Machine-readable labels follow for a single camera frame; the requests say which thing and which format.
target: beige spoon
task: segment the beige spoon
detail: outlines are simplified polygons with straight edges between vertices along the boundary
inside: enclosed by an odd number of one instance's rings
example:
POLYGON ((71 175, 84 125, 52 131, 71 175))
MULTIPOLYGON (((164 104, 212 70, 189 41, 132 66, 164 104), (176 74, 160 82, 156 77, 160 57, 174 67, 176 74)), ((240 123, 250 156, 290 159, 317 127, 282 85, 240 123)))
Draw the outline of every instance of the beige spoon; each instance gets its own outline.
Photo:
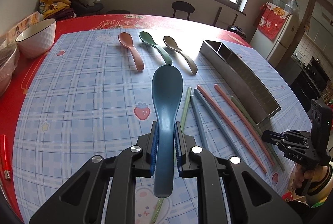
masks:
POLYGON ((191 59, 191 57, 189 57, 188 55, 186 55, 178 46, 176 41, 170 37, 170 36, 164 36, 163 37, 164 43, 166 44, 166 46, 168 48, 170 48, 173 51, 178 52, 180 55, 182 55, 184 57, 184 59, 187 61, 187 63, 189 64, 189 68, 191 68, 191 71, 193 74, 196 74, 198 72, 198 67, 196 66, 195 62, 191 59))
POLYGON ((137 70, 138 71, 143 71, 144 62, 142 61, 139 52, 137 51, 137 49, 133 45, 132 36, 127 32, 122 32, 118 35, 118 39, 119 39, 120 44, 123 47, 126 47, 127 49, 129 49, 130 52, 132 53, 134 63, 135 63, 135 66, 137 67, 137 70))

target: star print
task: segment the star print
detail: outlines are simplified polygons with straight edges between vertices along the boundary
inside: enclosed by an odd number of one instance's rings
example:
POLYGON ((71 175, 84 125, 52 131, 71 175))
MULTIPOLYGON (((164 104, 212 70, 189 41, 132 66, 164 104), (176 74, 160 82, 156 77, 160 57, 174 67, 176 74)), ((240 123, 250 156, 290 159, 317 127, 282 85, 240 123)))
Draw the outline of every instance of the star print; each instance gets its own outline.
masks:
POLYGON ((42 124, 42 131, 45 132, 45 131, 49 130, 49 126, 50 126, 49 123, 44 122, 44 123, 42 124))

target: silver bolt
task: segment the silver bolt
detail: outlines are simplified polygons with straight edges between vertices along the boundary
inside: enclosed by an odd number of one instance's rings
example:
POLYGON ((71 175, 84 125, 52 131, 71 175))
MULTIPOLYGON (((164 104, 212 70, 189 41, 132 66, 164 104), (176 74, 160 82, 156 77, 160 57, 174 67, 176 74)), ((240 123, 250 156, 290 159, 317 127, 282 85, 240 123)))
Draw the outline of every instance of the silver bolt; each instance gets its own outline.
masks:
POLYGON ((240 163, 240 158, 237 156, 233 156, 232 158, 230 158, 230 162, 232 164, 239 164, 240 163))
POLYGON ((93 158, 91 159, 91 161, 92 161, 93 163, 99 163, 99 162, 102 161, 102 157, 99 156, 99 155, 95 155, 95 156, 93 156, 93 158))
POLYGON ((199 154, 199 153, 201 153, 203 151, 203 149, 201 147, 199 147, 199 146, 194 146, 194 147, 192 147, 191 150, 192 150, 192 152, 194 152, 196 154, 199 154))
POLYGON ((133 152, 133 153, 137 153, 137 152, 140 152, 141 151, 141 147, 138 146, 138 145, 134 145, 130 148, 130 150, 133 152))

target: tiled wall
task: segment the tiled wall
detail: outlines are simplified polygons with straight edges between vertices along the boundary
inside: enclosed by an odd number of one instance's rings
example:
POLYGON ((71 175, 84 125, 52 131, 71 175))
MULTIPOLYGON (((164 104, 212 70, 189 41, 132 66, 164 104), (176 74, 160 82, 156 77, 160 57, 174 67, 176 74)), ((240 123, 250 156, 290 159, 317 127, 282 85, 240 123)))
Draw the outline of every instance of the tiled wall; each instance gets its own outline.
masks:
POLYGON ((301 60, 301 62, 304 62, 306 66, 308 65, 312 57, 314 57, 315 59, 318 58, 320 60, 321 67, 326 72, 330 80, 333 82, 333 67, 325 59, 322 51, 318 49, 305 35, 302 37, 301 42, 299 42, 296 50, 294 51, 294 54, 296 52, 298 53, 297 57, 301 60))

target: pink spoon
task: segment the pink spoon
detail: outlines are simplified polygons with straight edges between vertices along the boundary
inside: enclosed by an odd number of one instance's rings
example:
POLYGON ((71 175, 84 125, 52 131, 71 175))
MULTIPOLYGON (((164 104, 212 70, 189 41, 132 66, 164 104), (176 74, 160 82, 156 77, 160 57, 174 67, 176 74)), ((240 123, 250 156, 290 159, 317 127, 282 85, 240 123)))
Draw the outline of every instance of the pink spoon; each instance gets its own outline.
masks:
POLYGON ((128 48, 130 50, 130 52, 132 53, 134 63, 135 63, 135 66, 137 67, 137 70, 142 71, 144 69, 144 62, 142 61, 139 52, 133 45, 132 36, 127 32, 122 32, 118 35, 118 39, 119 39, 120 44, 123 47, 128 48))

